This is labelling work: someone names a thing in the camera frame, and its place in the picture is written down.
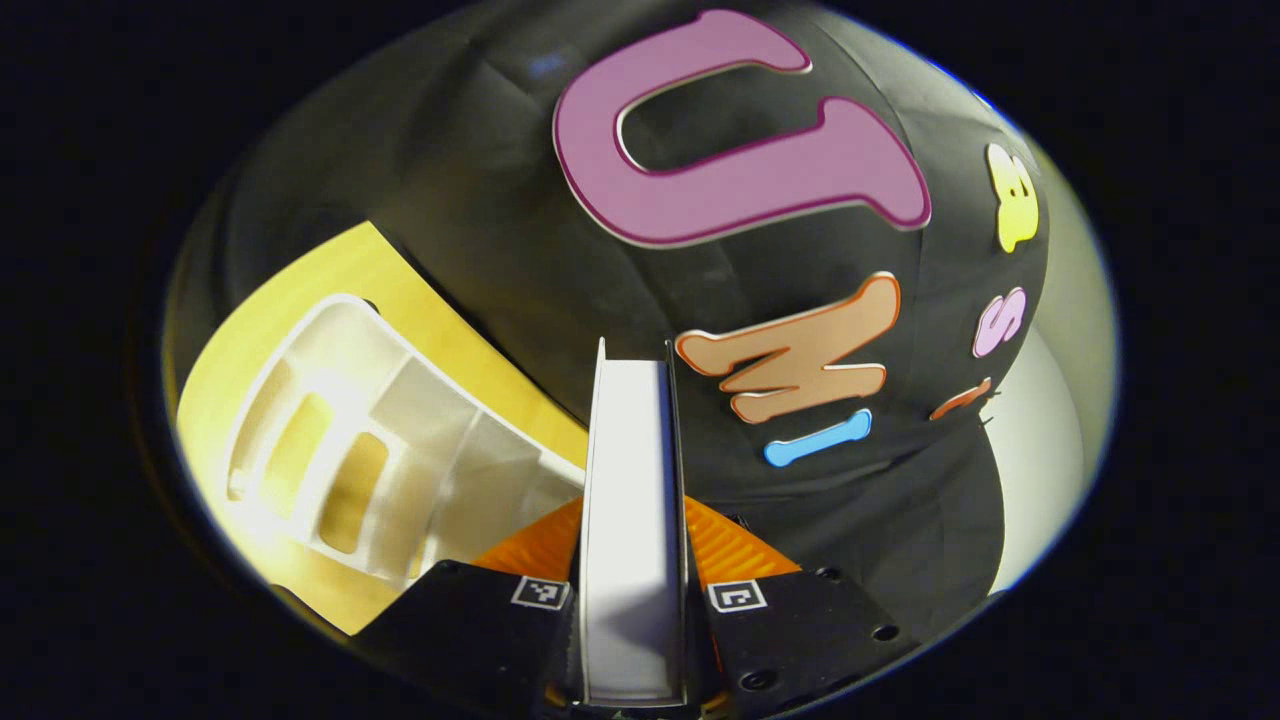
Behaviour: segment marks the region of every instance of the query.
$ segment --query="orange letter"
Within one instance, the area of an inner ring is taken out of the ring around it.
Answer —
[[[689,331],[676,352],[704,375],[724,375],[744,360],[768,355],[735,373],[719,388],[748,423],[846,397],[864,397],[884,384],[883,365],[831,365],[897,322],[897,279],[876,273],[852,297],[781,320],[716,336]]]

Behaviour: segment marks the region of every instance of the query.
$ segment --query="yellow surface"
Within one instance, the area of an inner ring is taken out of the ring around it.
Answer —
[[[178,436],[228,539],[264,579],[294,592],[349,634],[401,591],[291,539],[239,527],[225,500],[228,443],[250,386],[302,316],[335,293],[374,302],[396,332],[476,400],[580,468],[586,464],[586,429],[458,318],[370,223],[316,247],[260,287],[223,323],[192,368],[178,404]]]
[[[333,407],[319,395],[307,395],[284,428],[280,443],[271,451],[262,478],[262,500],[280,518],[293,512],[302,475],[332,421]]]
[[[387,446],[369,433],[360,433],[347,452],[333,489],[325,498],[317,529],[320,539],[339,552],[355,552],[374,486],[387,464]]]
[[[703,589],[709,583],[753,580],[800,570],[764,541],[691,497],[685,497],[685,521]],[[582,498],[577,498],[511,536],[475,565],[563,583],[568,580],[581,527]]]

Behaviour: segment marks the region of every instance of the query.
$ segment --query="white plastic part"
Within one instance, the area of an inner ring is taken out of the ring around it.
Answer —
[[[280,515],[265,501],[262,483],[310,395],[323,398],[333,418],[306,462],[292,510]],[[475,560],[582,492],[582,470],[481,405],[349,295],[326,297],[284,338],[233,427],[227,502],[241,523],[283,533],[397,588],[438,560]],[[385,446],[387,457],[355,550],[343,552],[321,538],[320,521],[361,434]]]
[[[584,702],[667,707],[684,691],[684,500],[667,364],[607,360],[588,438],[577,620]]]

